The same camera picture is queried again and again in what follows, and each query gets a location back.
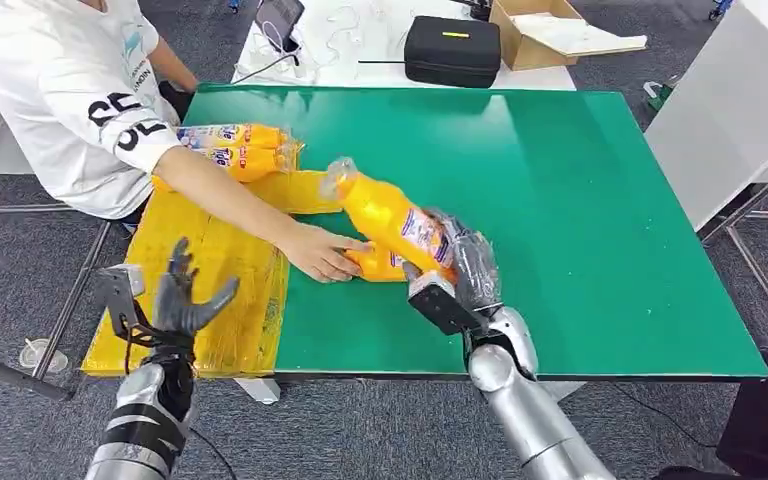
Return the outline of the person's right hand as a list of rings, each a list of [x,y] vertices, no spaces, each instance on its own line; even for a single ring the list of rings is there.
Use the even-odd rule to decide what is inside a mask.
[[[370,249],[366,242],[300,222],[282,233],[275,246],[293,266],[320,283],[345,282],[359,276],[360,267],[345,252]]]

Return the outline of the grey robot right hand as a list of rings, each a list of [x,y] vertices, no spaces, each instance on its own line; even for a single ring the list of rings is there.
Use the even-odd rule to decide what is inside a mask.
[[[454,297],[468,310],[492,317],[503,306],[503,301],[491,243],[480,231],[440,209],[427,209],[425,213],[442,227],[443,237],[452,244],[455,280],[450,284]]]

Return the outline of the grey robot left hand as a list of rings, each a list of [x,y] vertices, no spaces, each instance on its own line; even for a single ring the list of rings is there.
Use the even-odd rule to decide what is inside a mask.
[[[235,298],[240,280],[229,278],[209,300],[195,303],[192,291],[198,270],[190,269],[193,255],[188,247],[188,238],[181,237],[172,250],[166,271],[159,278],[152,325],[159,331],[194,338]]]

